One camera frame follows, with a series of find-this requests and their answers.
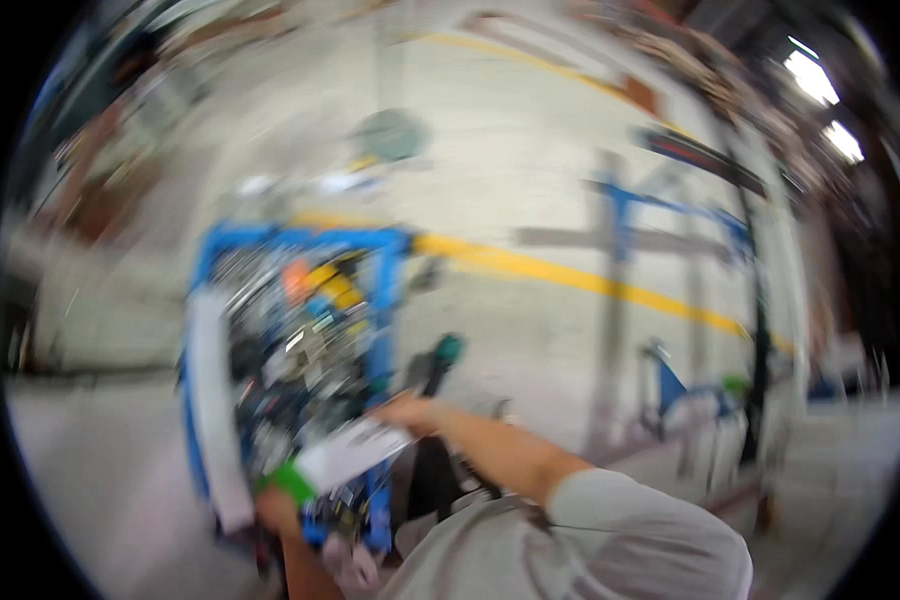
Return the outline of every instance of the black cable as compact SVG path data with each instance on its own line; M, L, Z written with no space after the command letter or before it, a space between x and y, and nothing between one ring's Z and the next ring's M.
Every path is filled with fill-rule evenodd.
M718 77L720 70L708 55L699 56L703 64ZM752 385L744 402L744 414L746 414L746 433L744 447L740 455L740 465L746 465L756 459L756 451L760 438L760 426L763 417L764 403L767 397L767 387L770 381L770 372L767 359L770 356L770 330L767 328L767 301L763 286L763 277L760 270L760 253L757 248L756 235L754 234L754 209L747 200L746 188L743 184L744 174L740 163L737 161L736 152L732 148L730 131L736 133L737 128L730 117L725 114L703 90L697 90L704 102L710 108L717 121L717 138L723 155L726 156L729 165L726 171L726 180L736 188L737 201L744 211L744 224L749 238L750 252L753 257L753 303L756 315L756 331L753 334L753 376Z

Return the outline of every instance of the green object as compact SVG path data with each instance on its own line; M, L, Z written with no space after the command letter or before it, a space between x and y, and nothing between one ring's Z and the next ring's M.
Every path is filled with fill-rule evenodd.
M463 353L464 340L452 333L448 333L436 344L436 349L433 351L433 358L452 365L460 359L460 356Z
M387 108L368 116L357 130L361 149L381 161L415 157L423 146L423 126L407 112Z
M375 394L380 394L387 390L387 386L390 384L389 377L376 377L370 384L366 386L366 390L370 392L370 395L373 396Z
M750 379L744 375L726 375L720 380L720 384L723 386L723 390L740 399L744 398L751 388Z
M270 485L274 485L289 494L297 505L317 495L317 490L294 468L293 460L284 462L277 466L273 473L261 477L257 482L256 491L260 492Z

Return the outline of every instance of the forearm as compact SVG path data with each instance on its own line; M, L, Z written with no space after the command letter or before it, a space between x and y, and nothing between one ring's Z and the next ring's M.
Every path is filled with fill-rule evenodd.
M280 546L287 573L288 600L344 600L344 594L300 532L281 534Z
M433 428L480 474L541 506L569 474L592 465L528 431L434 401Z

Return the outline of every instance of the hand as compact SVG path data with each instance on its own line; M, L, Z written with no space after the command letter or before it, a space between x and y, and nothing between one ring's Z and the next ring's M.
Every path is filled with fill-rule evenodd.
M389 426L403 427L418 438L437 433L434 423L438 405L432 400L421 399L411 390L397 393L370 415Z
M267 486L255 500L257 519L281 539L300 535L297 504L277 486Z

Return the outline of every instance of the yellow floor line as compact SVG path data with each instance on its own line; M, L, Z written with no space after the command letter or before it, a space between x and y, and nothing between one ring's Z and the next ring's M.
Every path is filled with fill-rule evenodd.
M449 46L457 46L460 48L470 48L472 50L477 50L486 54L492 54L494 56L510 59L512 61L515 61L516 63L522 63L524 65L543 69L544 71L550 71L551 73L559 75L564 79L577 82L578 84L587 86L590 90L597 90L600 93L606 94L607 96L610 96L611 98L614 98L628 106L634 107L640 113L647 114L654 120L659 121L660 124L664 127L671 129L678 134L681 134L682 136L699 142L697 138L695 138L693 135L683 130L679 126L665 119L661 119L658 115L649 112L645 107L631 100L630 97L627 96L627 94L623 93L616 87L608 83L604 83L596 78L588 77L587 75L584 75L575 69L558 66L556 64L553 64L552 62L544 60L543 58L537 58L534 55L520 52L519 50L508 48L507 46L492 44L490 42L481 41L480 39L475 39L473 37L454 35L453 33L427 33L424 35L415 36L413 39L418 42L429 42L446 44Z
M290 223L298 227L318 229L385 226L384 223L370 218L327 214L321 211L302 211ZM735 318L720 315L706 308L691 306L672 297L651 292L634 285L611 281L592 272L564 267L540 258L532 258L498 247L471 244L465 240L436 233L422 233L415 237L413 250L421 255L450 258L461 263L476 265L485 270L496 271L509 276L555 283L556 285L564 285L577 290L618 298L634 305L645 306L657 312L696 323L703 323L715 330L731 335L743 335ZM771 338L781 351L792 354L793 345L791 342L778 335L771 334Z

